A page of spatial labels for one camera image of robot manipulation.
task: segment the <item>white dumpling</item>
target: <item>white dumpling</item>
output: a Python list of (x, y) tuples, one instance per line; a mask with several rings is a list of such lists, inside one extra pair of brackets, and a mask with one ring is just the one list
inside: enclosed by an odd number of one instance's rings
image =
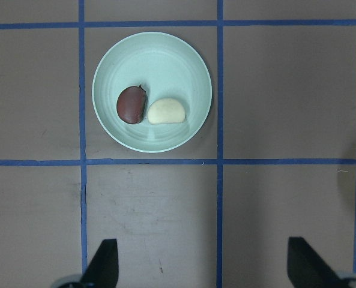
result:
[(178, 100), (162, 98), (152, 103), (147, 118), (151, 124), (182, 123), (186, 118), (186, 111)]

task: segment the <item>light green plate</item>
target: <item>light green plate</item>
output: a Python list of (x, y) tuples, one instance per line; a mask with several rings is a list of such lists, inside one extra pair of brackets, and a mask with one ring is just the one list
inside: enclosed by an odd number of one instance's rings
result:
[[(182, 103), (186, 120), (152, 125), (123, 122), (116, 112), (119, 94), (142, 85), (149, 106), (172, 97)], [(120, 144), (140, 152), (163, 152), (190, 140), (207, 118), (212, 99), (208, 69), (183, 40), (161, 32), (131, 35), (116, 43), (100, 61), (92, 83), (92, 102), (100, 124)]]

